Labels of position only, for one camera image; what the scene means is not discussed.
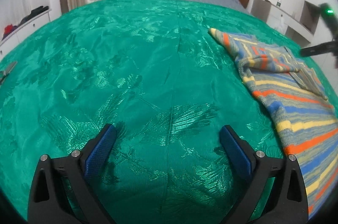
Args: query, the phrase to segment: striped blanket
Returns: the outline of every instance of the striped blanket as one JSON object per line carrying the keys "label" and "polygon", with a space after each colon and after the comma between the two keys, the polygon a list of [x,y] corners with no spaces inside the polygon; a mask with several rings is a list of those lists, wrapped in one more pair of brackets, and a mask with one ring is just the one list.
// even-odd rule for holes
{"label": "striped blanket", "polygon": [[315,71],[286,47],[209,29],[232,55],[243,83],[269,111],[284,153],[300,164],[315,214],[337,182],[338,120]]}

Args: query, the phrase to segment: water bottle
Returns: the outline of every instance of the water bottle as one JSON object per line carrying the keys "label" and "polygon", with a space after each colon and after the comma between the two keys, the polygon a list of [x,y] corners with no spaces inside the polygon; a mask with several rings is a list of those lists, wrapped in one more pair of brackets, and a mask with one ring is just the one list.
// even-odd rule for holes
{"label": "water bottle", "polygon": [[282,4],[282,0],[278,0],[277,1],[277,7],[281,7],[281,4]]}
{"label": "water bottle", "polygon": [[281,17],[279,19],[278,25],[275,27],[275,30],[278,31],[281,34],[284,34],[284,17],[283,17],[283,14],[281,14]]}

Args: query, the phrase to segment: white cabinet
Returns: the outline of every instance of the white cabinet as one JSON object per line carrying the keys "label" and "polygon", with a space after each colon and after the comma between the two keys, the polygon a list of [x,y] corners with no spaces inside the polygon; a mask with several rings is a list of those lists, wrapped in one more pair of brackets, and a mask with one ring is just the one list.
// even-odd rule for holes
{"label": "white cabinet", "polygon": [[28,36],[50,21],[49,11],[50,9],[30,19],[0,41],[0,61]]}
{"label": "white cabinet", "polygon": [[[253,0],[251,14],[261,19],[271,28],[277,29],[281,34],[292,39],[301,47],[309,45],[313,40],[313,34],[308,29],[269,1]],[[280,25],[281,16],[283,16],[282,25]]]}
{"label": "white cabinet", "polygon": [[23,42],[28,36],[30,36],[33,32],[38,30],[43,25],[49,22],[48,12],[44,12],[42,15],[38,15],[33,19],[29,20],[27,23],[20,27],[17,32],[19,42]]}
{"label": "white cabinet", "polygon": [[19,45],[18,36],[14,33],[0,42],[0,60],[2,60],[12,49]]}

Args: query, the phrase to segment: green satin bedspread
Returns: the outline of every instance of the green satin bedspread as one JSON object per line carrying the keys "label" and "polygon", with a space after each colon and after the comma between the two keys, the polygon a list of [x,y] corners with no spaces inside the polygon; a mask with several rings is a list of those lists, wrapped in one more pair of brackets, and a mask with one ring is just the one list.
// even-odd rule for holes
{"label": "green satin bedspread", "polygon": [[[26,217],[39,157],[80,149],[105,123],[119,138],[91,184],[118,224],[217,224],[245,184],[218,132],[230,124],[254,149],[282,157],[267,111],[207,30],[299,47],[249,15],[179,0],[103,0],[28,37],[1,62],[0,186]],[[331,103],[338,99],[311,60]],[[253,217],[259,216],[271,187]]]}

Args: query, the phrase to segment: metal screw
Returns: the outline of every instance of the metal screw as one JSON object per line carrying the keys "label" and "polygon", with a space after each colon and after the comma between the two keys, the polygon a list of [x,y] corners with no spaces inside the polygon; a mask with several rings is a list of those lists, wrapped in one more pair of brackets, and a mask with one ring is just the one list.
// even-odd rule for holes
{"label": "metal screw", "polygon": [[258,157],[264,157],[265,156],[265,153],[263,151],[256,151],[256,155]]}
{"label": "metal screw", "polygon": [[78,157],[80,153],[81,152],[79,150],[72,151],[72,157]]}
{"label": "metal screw", "polygon": [[46,161],[47,158],[48,158],[48,155],[47,155],[47,154],[43,154],[43,155],[40,156],[40,160],[41,160],[41,161]]}
{"label": "metal screw", "polygon": [[296,157],[293,154],[289,154],[289,159],[291,161],[296,161]]}

